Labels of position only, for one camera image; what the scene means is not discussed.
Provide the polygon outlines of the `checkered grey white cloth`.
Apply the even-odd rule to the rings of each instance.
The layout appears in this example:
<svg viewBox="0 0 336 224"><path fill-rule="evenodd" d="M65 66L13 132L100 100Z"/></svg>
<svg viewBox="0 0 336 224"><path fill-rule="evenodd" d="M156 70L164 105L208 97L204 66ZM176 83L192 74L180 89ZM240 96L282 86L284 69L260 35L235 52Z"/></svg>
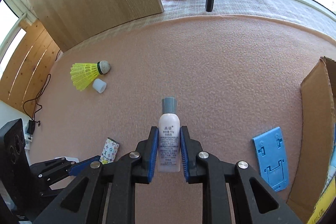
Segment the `checkered grey white cloth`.
<svg viewBox="0 0 336 224"><path fill-rule="evenodd" d="M124 23L80 40L114 37L117 33L189 16L247 15L301 25L335 39L335 17L329 17L313 6L298 0L215 0L212 12L205 11L205 0L162 1L163 12Z"/></svg>

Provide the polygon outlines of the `patterned white lighter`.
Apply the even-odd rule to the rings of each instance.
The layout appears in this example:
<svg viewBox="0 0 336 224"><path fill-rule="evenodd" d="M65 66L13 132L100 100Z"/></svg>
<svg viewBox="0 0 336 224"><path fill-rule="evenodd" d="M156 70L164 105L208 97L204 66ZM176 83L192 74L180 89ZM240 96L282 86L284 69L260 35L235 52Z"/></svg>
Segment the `patterned white lighter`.
<svg viewBox="0 0 336 224"><path fill-rule="evenodd" d="M109 164L114 162L117 156L118 149L120 148L120 143L111 139L107 138L102 149L102 153L100 156L100 162L102 164Z"/></svg>

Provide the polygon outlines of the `open cardboard box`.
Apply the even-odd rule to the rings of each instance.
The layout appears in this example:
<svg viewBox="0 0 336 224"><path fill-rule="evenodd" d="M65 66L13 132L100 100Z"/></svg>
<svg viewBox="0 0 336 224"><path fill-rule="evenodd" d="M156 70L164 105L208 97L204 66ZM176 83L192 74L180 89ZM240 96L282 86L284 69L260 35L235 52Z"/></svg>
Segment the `open cardboard box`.
<svg viewBox="0 0 336 224"><path fill-rule="evenodd" d="M335 61L320 57L301 83L302 143L287 204L307 223L327 181L334 147Z"/></svg>

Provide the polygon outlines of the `small white plastic cap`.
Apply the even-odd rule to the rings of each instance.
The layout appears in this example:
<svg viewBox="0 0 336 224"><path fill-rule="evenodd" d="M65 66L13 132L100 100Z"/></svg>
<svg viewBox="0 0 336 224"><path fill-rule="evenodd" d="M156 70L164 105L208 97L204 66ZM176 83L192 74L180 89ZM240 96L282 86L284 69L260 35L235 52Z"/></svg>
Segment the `small white plastic cap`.
<svg viewBox="0 0 336 224"><path fill-rule="evenodd" d="M105 91L106 86L107 86L106 82L104 82L101 79L95 79L92 84L92 87L94 88L94 90L100 94Z"/></svg>

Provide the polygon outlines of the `yellow black hair tie card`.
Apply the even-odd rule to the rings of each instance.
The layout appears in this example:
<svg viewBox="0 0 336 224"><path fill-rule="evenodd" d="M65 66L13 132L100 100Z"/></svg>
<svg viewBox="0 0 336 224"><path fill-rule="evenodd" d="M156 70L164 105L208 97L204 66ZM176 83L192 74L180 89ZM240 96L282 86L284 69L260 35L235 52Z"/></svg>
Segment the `yellow black hair tie card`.
<svg viewBox="0 0 336 224"><path fill-rule="evenodd" d="M315 208L307 224L316 224L326 214L327 210L335 200L335 177L332 178L330 184L315 204Z"/></svg>

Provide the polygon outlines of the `blue plastic phone stand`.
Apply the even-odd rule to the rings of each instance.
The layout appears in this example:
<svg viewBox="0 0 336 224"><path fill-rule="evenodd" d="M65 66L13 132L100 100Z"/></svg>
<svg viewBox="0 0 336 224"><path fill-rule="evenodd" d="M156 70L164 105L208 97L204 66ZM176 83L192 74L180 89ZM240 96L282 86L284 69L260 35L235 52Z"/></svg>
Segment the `blue plastic phone stand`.
<svg viewBox="0 0 336 224"><path fill-rule="evenodd" d="M284 190L289 184L289 170L281 128L273 128L252 141L260 176L275 192Z"/></svg>

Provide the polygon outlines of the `slatted pine wood panel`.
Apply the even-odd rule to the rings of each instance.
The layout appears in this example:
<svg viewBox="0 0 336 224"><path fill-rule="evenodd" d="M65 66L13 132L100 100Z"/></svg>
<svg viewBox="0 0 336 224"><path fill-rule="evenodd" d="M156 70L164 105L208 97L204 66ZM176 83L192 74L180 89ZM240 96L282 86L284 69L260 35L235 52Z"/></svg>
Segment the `slatted pine wood panel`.
<svg viewBox="0 0 336 224"><path fill-rule="evenodd" d="M39 20L28 26L1 77L1 101L32 115L59 50Z"/></svg>

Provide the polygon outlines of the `small pink lotion bottle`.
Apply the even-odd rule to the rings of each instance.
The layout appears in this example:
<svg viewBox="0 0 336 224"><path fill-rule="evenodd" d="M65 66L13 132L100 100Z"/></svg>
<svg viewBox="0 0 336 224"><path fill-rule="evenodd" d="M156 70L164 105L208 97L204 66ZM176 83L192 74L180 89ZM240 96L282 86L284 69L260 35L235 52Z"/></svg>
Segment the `small pink lotion bottle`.
<svg viewBox="0 0 336 224"><path fill-rule="evenodd" d="M158 122L158 172L174 173L181 170L180 119L177 116L177 100L162 100L162 115Z"/></svg>

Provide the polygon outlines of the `yellow plastic shuttlecock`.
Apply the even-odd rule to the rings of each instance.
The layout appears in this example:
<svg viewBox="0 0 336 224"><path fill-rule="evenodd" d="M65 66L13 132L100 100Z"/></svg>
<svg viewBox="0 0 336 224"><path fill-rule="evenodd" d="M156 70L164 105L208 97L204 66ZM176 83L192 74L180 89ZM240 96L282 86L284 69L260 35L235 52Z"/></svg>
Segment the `yellow plastic shuttlecock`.
<svg viewBox="0 0 336 224"><path fill-rule="evenodd" d="M70 69L71 81L73 86L83 91L98 76L107 74L111 69L108 61L99 61L97 63L74 63Z"/></svg>

